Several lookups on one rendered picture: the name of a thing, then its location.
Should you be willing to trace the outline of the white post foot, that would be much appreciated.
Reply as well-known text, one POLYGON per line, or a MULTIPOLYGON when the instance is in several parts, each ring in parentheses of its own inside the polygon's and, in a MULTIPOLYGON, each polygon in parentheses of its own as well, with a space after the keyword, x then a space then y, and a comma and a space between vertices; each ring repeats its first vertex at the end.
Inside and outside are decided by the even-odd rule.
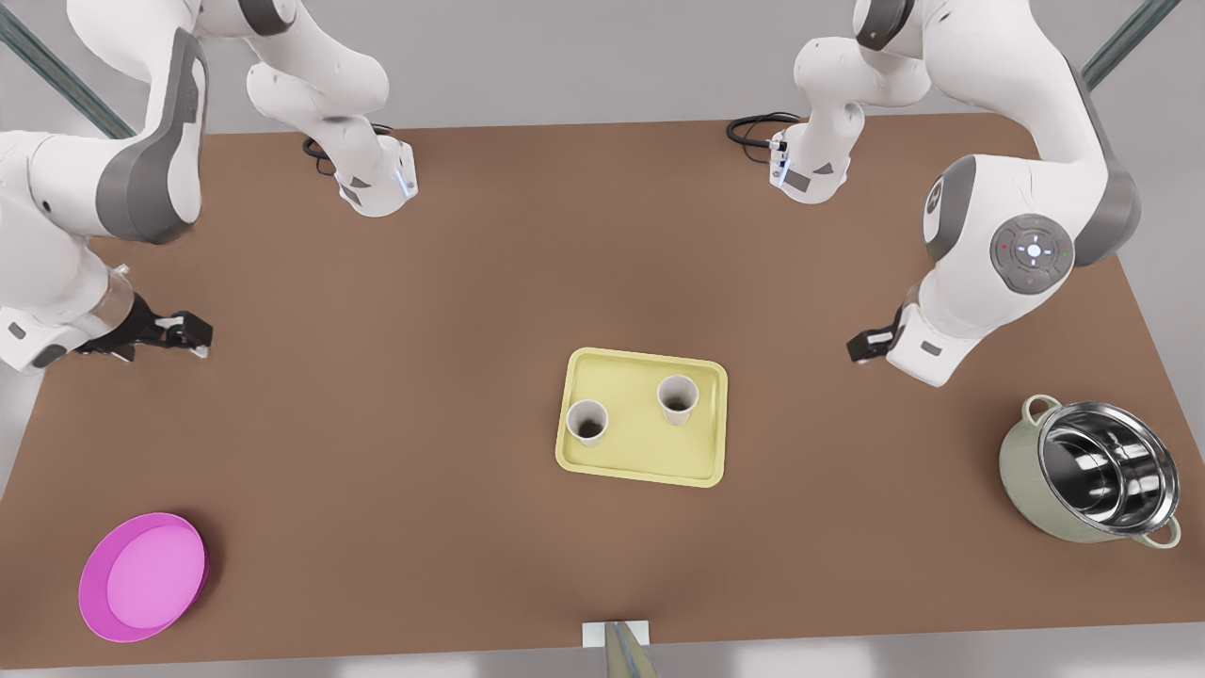
POLYGON ((582 647, 602 648, 606 627, 625 625, 640 645, 651 645, 649 621, 584 621, 582 623, 582 647))

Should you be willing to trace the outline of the pink round plate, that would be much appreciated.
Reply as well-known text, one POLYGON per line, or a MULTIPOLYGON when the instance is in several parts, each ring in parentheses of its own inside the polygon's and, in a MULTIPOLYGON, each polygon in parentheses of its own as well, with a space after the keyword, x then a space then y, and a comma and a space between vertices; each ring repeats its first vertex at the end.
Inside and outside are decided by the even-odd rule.
POLYGON ((80 574, 78 608, 102 639, 141 642, 172 626, 199 599, 208 550, 172 512, 146 512, 112 529, 80 574))

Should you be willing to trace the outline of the pale yellow tray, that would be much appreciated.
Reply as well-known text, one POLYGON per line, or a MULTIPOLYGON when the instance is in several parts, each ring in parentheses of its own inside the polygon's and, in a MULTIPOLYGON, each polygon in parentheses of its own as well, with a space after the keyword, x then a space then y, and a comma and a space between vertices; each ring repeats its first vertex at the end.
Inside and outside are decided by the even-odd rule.
POLYGON ((713 488, 724 474, 729 375, 719 362, 582 347, 568 362, 556 462, 569 472, 616 479, 713 488), (684 425, 669 425, 657 400, 668 375, 687 375, 699 387, 699 403, 684 425), (594 399, 609 411, 598 446, 569 434, 572 403, 594 399))

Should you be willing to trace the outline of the silver frame post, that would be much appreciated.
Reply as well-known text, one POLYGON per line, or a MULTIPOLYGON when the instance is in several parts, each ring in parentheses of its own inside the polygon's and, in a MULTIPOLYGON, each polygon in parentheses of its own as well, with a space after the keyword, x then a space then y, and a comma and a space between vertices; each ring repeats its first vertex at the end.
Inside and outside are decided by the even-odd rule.
POLYGON ((660 678, 627 621, 604 621, 606 678, 660 678))
POLYGON ((0 43, 18 57, 34 73, 39 73, 47 86, 55 90, 66 104, 72 105, 86 120, 105 137, 120 140, 133 137, 134 130, 105 104, 90 86, 86 86, 74 69, 70 69, 55 52, 45 45, 12 11, 0 4, 0 43))
POLYGON ((1098 48, 1097 53, 1084 63, 1081 77, 1088 90, 1101 86, 1109 73, 1122 63, 1131 51, 1147 39, 1156 26, 1169 17, 1182 0, 1142 0, 1110 39, 1098 48))

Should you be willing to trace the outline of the pale green steel pot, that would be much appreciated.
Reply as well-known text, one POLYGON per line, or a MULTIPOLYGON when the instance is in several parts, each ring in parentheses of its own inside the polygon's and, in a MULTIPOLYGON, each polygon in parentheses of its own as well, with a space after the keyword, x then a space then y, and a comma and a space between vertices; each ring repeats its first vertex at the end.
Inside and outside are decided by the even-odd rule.
POLYGON ((1117 405, 1050 395, 1028 396, 1019 415, 1003 438, 999 473, 1033 526, 1070 543, 1178 546, 1178 467, 1145 421, 1117 405))

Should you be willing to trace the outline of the white IKEA cup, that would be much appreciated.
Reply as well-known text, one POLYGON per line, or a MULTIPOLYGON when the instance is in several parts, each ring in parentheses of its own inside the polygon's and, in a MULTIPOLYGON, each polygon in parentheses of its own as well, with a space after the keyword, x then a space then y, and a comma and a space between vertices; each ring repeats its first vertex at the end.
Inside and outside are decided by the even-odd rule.
POLYGON ((565 424, 581 444, 594 447, 607 431, 609 411, 598 400, 581 399, 569 407, 565 424))
POLYGON ((659 382, 657 400, 669 425, 681 426, 689 420, 699 403, 699 387, 687 375, 668 375, 659 382))

